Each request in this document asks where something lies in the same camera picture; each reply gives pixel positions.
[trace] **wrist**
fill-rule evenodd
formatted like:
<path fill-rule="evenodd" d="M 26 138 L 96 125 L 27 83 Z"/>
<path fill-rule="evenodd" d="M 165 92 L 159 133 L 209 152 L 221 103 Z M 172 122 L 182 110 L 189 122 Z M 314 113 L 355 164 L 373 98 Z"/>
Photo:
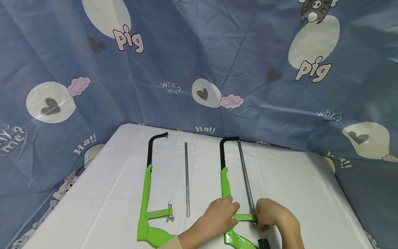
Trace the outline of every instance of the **wrist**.
<path fill-rule="evenodd" d="M 299 220 L 290 211 L 279 215 L 276 219 L 275 225 L 278 227 L 278 229 L 284 229 L 287 227 L 300 229 Z"/>
<path fill-rule="evenodd" d="M 205 221 L 200 217 L 188 230 L 178 236 L 183 249 L 197 249 L 208 241 L 206 235 Z"/>

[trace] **pig cartoon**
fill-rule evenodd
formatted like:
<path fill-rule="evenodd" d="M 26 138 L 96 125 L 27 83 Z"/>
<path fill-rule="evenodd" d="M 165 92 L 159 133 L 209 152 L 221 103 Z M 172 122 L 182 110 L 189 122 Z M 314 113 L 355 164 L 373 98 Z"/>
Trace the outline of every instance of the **pig cartoon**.
<path fill-rule="evenodd" d="M 303 3 L 301 10 L 301 22 L 322 22 L 329 9 L 336 5 L 339 0 L 298 0 Z"/>

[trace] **green plastic handle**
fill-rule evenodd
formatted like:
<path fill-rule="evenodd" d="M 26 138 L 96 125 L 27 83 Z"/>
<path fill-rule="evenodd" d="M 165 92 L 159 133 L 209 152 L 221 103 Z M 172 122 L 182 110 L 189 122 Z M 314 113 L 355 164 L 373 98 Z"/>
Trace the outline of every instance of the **green plastic handle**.
<path fill-rule="evenodd" d="M 221 171 L 221 194 L 223 199 L 225 199 L 228 195 L 231 195 L 231 188 L 226 175 L 227 172 L 227 167 L 224 167 Z M 235 214 L 234 217 L 242 218 L 239 220 L 252 221 L 253 219 L 256 219 L 252 214 Z M 224 233 L 224 243 L 233 246 L 235 249 L 258 249 L 257 246 L 255 246 L 250 240 L 235 233 L 232 228 Z"/>
<path fill-rule="evenodd" d="M 152 169 L 152 164 L 148 165 L 145 171 L 144 190 L 142 193 L 140 221 L 138 222 L 137 241 L 146 241 L 151 246 L 158 248 L 167 241 L 174 238 L 175 235 L 171 235 L 168 232 L 156 227 L 150 227 L 148 224 L 148 220 L 172 215 L 173 209 L 168 208 L 153 212 L 147 211 L 149 192 L 150 192 L 150 182 L 151 182 L 150 181 L 151 169 Z"/>

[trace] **sleeve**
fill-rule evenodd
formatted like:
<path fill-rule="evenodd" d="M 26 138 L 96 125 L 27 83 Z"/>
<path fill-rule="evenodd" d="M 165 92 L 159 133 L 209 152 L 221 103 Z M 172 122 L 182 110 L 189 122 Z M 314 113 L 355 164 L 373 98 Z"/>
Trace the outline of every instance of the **sleeve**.
<path fill-rule="evenodd" d="M 175 236 L 169 240 L 166 244 L 159 247 L 159 249 L 182 249 L 181 243 L 179 242 L 178 236 Z"/>

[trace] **blue fabric backdrop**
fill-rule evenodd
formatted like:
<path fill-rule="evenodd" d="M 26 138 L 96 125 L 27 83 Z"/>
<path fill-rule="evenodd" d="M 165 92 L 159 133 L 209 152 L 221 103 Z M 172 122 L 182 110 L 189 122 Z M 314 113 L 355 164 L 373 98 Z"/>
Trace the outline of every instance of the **blue fabric backdrop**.
<path fill-rule="evenodd" d="M 327 158 L 398 248 L 398 1 L 2 0 L 0 247 L 140 123 Z"/>

